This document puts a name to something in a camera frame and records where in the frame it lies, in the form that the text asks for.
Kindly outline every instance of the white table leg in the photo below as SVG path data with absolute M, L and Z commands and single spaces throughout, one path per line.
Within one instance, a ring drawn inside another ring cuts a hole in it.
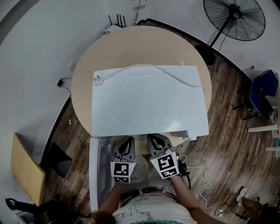
M 266 151 L 280 151 L 280 148 L 270 148 L 270 147 L 266 147 Z
M 259 132 L 259 131 L 272 131 L 277 130 L 278 125 L 270 125 L 270 126 L 263 126 L 263 127 L 256 127 L 256 128 L 248 128 L 248 132 Z

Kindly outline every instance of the fan stand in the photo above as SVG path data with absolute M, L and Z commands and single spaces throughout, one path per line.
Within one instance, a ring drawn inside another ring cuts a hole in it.
M 195 47 L 198 53 L 202 56 L 206 65 L 214 65 L 216 61 L 216 56 L 213 53 L 212 47 L 214 43 L 217 41 L 217 39 L 219 38 L 219 36 L 222 34 L 222 32 L 224 31 L 228 23 L 231 20 L 237 20 L 241 17 L 242 17 L 242 13 L 239 10 L 239 7 L 235 4 L 231 5 L 227 20 L 224 22 L 222 28 L 219 30 L 218 34 L 216 35 L 216 37 L 214 38 L 210 46 L 198 45 Z

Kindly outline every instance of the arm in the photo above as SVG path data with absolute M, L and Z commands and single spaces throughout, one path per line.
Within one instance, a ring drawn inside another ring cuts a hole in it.
M 223 224 L 223 222 L 211 218 L 202 211 L 198 201 L 179 175 L 170 177 L 170 180 L 176 192 L 179 204 L 183 205 L 189 211 L 192 218 L 197 221 L 198 224 Z
M 99 211 L 105 211 L 110 214 L 113 214 L 115 211 L 117 211 L 122 193 L 123 193 L 123 187 L 115 184 L 111 192 L 109 193 L 108 198 L 101 205 Z

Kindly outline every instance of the charger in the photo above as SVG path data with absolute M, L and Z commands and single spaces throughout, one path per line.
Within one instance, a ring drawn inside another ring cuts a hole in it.
M 60 88 L 61 86 L 62 86 L 62 84 L 63 84 L 63 81 L 62 81 L 62 79 L 59 79 L 59 81 L 57 82 L 57 86 Z

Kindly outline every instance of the standing fan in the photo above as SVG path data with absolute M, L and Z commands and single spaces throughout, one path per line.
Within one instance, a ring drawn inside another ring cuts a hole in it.
M 265 30 L 266 19 L 256 0 L 203 0 L 203 5 L 207 17 L 219 30 L 210 46 L 196 47 L 206 65 L 215 63 L 212 47 L 221 33 L 236 40 L 251 41 Z

